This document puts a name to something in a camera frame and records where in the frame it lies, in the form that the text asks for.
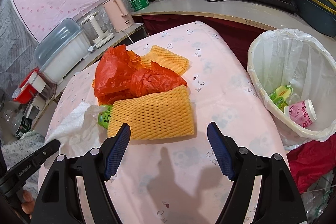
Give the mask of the person left hand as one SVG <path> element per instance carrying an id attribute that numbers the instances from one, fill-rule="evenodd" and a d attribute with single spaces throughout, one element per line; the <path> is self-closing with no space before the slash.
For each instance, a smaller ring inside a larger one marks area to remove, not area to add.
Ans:
<path id="1" fill-rule="evenodd" d="M 23 199 L 23 202 L 21 204 L 21 208 L 23 211 L 23 215 L 29 216 L 30 218 L 32 218 L 32 214 L 33 214 L 34 206 L 35 206 L 35 200 L 32 194 L 27 190 L 23 190 L 22 199 Z"/>

